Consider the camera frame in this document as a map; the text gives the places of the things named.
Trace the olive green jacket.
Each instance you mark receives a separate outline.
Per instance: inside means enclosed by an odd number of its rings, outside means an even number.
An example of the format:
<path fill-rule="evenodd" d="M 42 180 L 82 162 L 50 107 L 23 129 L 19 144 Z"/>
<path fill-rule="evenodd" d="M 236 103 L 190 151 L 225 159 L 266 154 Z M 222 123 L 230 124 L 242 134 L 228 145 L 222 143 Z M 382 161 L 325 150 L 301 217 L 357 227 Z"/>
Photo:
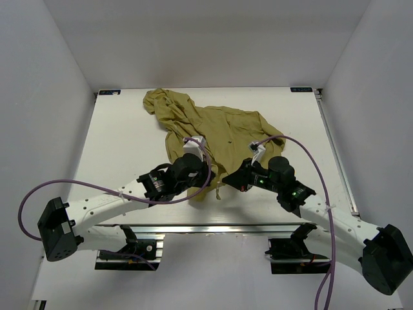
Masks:
<path fill-rule="evenodd" d="M 222 179 L 252 156 L 248 146 L 253 141 L 266 140 L 266 151 L 259 161 L 263 167 L 268 166 L 270 158 L 280 156 L 285 146 L 282 132 L 256 111 L 197 107 L 188 94 L 162 88 L 148 91 L 143 98 L 143 106 L 166 129 L 166 153 L 171 162 L 183 155 L 184 138 L 205 138 L 215 177 L 201 193 L 195 188 L 188 190 L 194 202 L 203 201 L 210 191 L 218 191 Z"/>

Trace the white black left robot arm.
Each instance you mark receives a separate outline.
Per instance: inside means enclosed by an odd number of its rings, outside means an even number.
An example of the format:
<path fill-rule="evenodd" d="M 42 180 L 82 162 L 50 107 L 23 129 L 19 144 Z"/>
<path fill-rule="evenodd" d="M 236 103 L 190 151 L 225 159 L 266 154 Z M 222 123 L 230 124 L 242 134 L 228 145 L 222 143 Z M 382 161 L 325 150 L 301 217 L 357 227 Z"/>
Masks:
<path fill-rule="evenodd" d="M 175 196 L 189 188 L 203 190 L 214 176 L 206 159 L 185 154 L 113 193 L 102 190 L 93 198 L 70 202 L 53 198 L 37 223 L 46 259 L 58 262 L 84 249 L 108 249 L 123 258 L 131 257 L 136 251 L 131 230 L 125 225 L 105 227 L 103 222 L 131 211 L 173 203 Z"/>

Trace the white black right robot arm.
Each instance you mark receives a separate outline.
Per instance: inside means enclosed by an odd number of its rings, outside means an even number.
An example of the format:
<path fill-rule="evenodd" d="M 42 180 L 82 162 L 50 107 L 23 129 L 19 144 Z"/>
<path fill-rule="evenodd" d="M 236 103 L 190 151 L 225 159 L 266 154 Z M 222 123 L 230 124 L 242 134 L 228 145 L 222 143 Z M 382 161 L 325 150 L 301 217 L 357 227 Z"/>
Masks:
<path fill-rule="evenodd" d="M 223 183 L 241 192 L 252 187 L 274 192 L 284 210 L 305 220 L 289 239 L 267 251 L 275 260 L 324 256 L 359 272 L 384 295 L 392 295 L 412 272 L 412 253 L 397 227 L 379 227 L 328 209 L 313 189 L 296 179 L 282 156 L 271 158 L 266 169 L 247 158 Z"/>

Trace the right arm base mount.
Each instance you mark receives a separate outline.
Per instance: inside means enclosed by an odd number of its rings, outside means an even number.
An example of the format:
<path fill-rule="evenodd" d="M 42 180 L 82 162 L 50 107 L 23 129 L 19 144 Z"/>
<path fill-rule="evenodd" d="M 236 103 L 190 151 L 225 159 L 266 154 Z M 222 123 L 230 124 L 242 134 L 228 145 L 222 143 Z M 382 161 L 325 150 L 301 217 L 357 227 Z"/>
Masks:
<path fill-rule="evenodd" d="M 305 245 L 309 234 L 316 230 L 312 223 L 300 225 L 288 238 L 269 239 L 265 256 L 270 261 L 272 274 L 325 274 L 330 259 L 312 253 Z"/>

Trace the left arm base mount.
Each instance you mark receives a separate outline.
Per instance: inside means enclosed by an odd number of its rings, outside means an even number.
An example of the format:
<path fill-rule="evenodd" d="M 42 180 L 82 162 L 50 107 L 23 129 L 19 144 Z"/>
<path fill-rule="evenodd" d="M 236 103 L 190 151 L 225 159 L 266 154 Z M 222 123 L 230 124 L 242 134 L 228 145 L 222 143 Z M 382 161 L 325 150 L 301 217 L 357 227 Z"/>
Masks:
<path fill-rule="evenodd" d="M 95 270 L 156 271 L 159 267 L 163 239 L 160 236 L 137 236 L 130 226 L 121 225 L 126 244 L 119 250 L 99 251 Z"/>

